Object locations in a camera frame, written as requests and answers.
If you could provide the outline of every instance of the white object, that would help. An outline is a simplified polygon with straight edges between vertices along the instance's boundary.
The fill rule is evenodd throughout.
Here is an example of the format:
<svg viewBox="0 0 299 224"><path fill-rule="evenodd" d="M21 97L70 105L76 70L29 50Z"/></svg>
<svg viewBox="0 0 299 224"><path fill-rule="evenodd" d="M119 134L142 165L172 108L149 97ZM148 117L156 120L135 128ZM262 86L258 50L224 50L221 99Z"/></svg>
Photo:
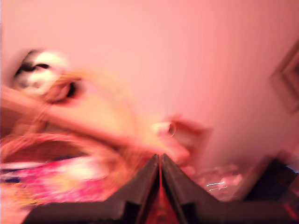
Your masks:
<svg viewBox="0 0 299 224"><path fill-rule="evenodd" d="M59 79L61 74L69 69L65 56L50 50L33 50L28 53L14 77L14 88L32 97L45 94ZM70 87L64 87L55 100L63 99Z"/></svg>

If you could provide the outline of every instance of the toy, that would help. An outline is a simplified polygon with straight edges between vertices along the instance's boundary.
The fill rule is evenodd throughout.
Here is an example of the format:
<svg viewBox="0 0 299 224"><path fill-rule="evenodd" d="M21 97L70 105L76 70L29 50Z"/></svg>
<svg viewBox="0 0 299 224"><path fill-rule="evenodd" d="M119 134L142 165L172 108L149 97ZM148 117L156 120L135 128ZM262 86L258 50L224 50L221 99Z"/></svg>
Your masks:
<svg viewBox="0 0 299 224"><path fill-rule="evenodd" d="M69 70L66 57L51 50L32 50L21 63L13 79L14 89L31 97L45 94L50 87ZM69 83L55 96L61 100L74 92L74 83Z"/></svg>

